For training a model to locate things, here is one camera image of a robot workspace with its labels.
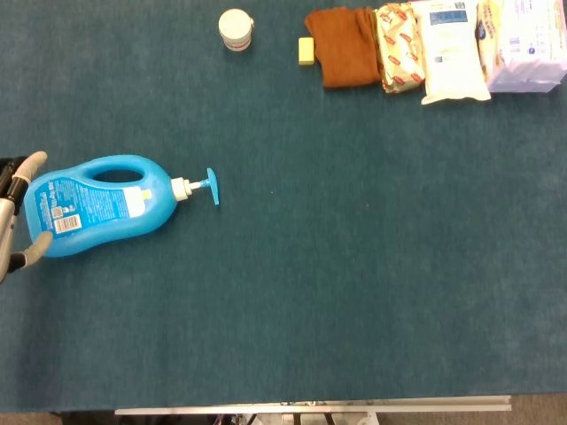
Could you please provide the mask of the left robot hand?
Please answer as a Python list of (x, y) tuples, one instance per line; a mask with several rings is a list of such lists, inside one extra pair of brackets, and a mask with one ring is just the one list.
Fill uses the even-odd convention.
[(19, 210), (28, 186), (48, 158), (45, 151), (1, 159), (1, 282), (8, 274), (37, 262), (50, 248), (53, 234), (42, 232), (24, 251), (12, 252)]

